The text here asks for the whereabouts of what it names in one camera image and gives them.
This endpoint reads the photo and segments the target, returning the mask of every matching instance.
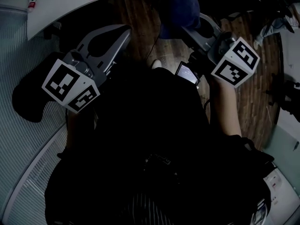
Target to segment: small screen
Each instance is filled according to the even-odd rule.
[[[193,74],[193,72],[186,66],[181,65],[177,75],[179,77],[182,77],[184,79],[187,79],[188,81],[197,84],[198,83],[198,79],[197,77]]]

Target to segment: person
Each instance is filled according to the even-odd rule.
[[[196,86],[160,61],[130,74],[92,103],[95,129],[92,108],[69,112],[47,223],[250,224],[270,193],[246,152],[234,88],[206,76],[208,122]]]

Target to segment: wooden floor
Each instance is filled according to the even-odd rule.
[[[143,61],[149,54],[160,31],[160,19],[151,5],[155,0],[103,0],[102,8],[113,6],[114,23],[128,24],[132,27],[132,40],[127,48],[129,56],[136,61]],[[243,37],[253,44],[249,25],[251,16],[237,18],[234,22],[222,21],[222,29],[234,32],[237,37]],[[150,65],[154,59],[162,61],[163,67],[172,73],[180,61],[188,61],[192,52],[180,39],[158,39],[152,53],[147,59]],[[265,39],[263,47],[258,50],[261,61],[256,73],[242,84],[237,90],[238,110],[242,134],[252,139],[255,146],[263,148],[271,133],[275,120],[277,106],[269,106],[270,98],[265,91],[270,88],[271,74],[279,72],[279,48],[276,36]],[[209,87],[203,79],[200,83],[199,94],[202,102],[209,99]]]

